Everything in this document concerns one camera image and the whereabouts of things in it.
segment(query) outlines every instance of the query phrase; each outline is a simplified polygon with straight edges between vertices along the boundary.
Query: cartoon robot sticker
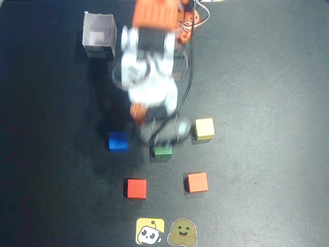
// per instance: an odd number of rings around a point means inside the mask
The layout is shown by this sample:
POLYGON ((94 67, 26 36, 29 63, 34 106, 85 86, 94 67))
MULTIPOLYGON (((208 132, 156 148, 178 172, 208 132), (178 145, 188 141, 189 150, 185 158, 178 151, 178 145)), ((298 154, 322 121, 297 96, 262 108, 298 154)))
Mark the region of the cartoon robot sticker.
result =
POLYGON ((196 246, 197 237, 195 224, 188 219, 176 220, 170 228, 167 241, 173 246, 196 246))
POLYGON ((163 219, 140 218, 136 223, 136 243, 153 245, 160 243, 165 232, 163 219))

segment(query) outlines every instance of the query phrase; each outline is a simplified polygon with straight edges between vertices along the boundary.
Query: orange cube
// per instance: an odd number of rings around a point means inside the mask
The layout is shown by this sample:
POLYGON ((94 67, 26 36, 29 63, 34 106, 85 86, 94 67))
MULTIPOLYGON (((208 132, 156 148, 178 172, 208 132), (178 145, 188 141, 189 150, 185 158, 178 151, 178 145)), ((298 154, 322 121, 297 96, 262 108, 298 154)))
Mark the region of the orange cube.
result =
POLYGON ((188 175, 189 193, 201 192, 208 190, 207 174, 194 173, 188 175))
POLYGON ((127 197, 146 199, 147 181, 144 179, 128 179, 127 197))

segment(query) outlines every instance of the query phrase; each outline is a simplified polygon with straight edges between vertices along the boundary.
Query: wooden block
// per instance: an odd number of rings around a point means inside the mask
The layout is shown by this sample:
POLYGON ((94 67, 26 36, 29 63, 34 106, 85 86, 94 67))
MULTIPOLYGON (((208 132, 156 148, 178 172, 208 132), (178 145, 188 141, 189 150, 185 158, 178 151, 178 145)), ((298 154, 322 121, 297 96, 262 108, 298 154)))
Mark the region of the wooden block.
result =
POLYGON ((128 134, 126 132, 111 132, 108 135, 108 148, 111 152, 127 152, 128 134))
POLYGON ((197 119, 195 121, 195 138, 197 140, 209 140, 215 136, 214 122, 212 118, 197 119))
POLYGON ((154 148, 154 156, 156 158, 159 158, 159 157, 171 157, 172 154, 173 154, 172 147, 158 147, 158 148, 154 148))
POLYGON ((132 199, 146 199, 147 181, 144 179, 128 179, 127 197, 132 199))
POLYGON ((207 174, 194 173, 188 175, 189 192, 202 192, 208 190, 207 174))

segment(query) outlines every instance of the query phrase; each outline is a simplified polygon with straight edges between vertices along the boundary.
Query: brown hugging face sticker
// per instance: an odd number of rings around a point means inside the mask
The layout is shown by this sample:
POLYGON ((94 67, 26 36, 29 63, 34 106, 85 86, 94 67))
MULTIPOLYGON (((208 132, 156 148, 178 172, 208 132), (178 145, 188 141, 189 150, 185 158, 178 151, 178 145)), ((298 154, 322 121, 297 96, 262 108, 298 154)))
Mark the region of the brown hugging face sticker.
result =
POLYGON ((174 246, 196 246, 197 238, 195 224, 188 219, 176 220, 170 228, 168 243, 174 246))

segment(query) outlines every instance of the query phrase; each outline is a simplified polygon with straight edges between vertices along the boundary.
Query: yellow sticker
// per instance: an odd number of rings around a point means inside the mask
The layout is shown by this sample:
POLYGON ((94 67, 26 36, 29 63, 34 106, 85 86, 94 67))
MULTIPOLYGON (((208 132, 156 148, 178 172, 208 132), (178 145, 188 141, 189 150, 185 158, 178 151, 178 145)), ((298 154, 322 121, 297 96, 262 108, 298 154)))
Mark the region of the yellow sticker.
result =
POLYGON ((136 243, 160 243, 164 232, 165 221, 163 219, 140 218, 136 222, 136 243))

